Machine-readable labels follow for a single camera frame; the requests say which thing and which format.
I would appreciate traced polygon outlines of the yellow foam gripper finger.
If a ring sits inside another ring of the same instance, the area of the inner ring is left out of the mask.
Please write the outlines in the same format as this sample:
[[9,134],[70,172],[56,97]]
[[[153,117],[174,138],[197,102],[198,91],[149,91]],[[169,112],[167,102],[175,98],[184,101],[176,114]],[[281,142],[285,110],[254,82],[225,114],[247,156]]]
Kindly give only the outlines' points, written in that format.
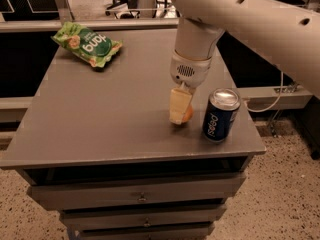
[[173,88],[170,93],[169,120],[176,124],[177,120],[181,120],[191,105],[193,95],[181,88]]

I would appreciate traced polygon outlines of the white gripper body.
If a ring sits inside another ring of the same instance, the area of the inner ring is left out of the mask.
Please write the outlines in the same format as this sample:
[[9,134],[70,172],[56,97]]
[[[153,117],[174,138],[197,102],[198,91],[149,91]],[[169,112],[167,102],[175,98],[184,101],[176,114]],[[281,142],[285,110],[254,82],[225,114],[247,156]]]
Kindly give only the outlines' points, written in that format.
[[170,74],[175,83],[184,83],[189,88],[197,88],[206,79],[211,59],[191,60],[180,56],[176,51],[172,54]]

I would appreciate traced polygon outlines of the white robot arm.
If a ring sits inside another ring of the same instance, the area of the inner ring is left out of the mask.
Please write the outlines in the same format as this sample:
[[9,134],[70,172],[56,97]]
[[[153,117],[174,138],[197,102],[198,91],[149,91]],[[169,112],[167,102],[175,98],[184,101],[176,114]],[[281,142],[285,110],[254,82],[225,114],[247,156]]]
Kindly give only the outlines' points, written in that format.
[[224,32],[320,96],[320,15],[275,0],[171,0],[181,14],[171,62],[170,121],[185,120]]

